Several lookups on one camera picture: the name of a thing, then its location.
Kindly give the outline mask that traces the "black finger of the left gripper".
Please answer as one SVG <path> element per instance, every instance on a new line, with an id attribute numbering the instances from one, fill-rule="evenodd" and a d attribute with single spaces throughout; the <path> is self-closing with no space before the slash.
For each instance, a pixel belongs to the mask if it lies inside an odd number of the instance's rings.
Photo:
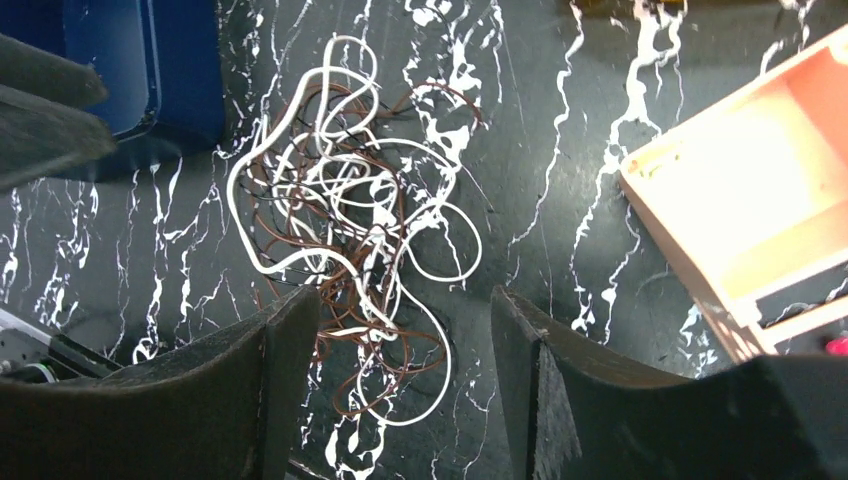
<path id="1" fill-rule="evenodd" d="M 116 151 L 106 122 L 89 113 L 108 89 L 93 67 L 1 37 L 1 191 Z"/>

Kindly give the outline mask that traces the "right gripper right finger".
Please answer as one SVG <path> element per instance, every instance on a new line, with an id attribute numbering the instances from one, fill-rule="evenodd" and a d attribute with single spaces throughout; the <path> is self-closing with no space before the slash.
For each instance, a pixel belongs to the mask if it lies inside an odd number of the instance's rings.
<path id="1" fill-rule="evenodd" d="M 502 286 L 491 339 L 515 479 L 843 479 L 847 361 L 760 356 L 689 379 Z"/>

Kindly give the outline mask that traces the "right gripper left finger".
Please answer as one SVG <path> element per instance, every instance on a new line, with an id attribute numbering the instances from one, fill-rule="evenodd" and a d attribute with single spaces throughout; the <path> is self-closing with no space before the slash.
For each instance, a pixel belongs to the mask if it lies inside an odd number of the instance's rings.
<path id="1" fill-rule="evenodd" d="M 284 478 L 319 310 L 301 287 L 100 379 L 3 379 L 2 477 Z"/>

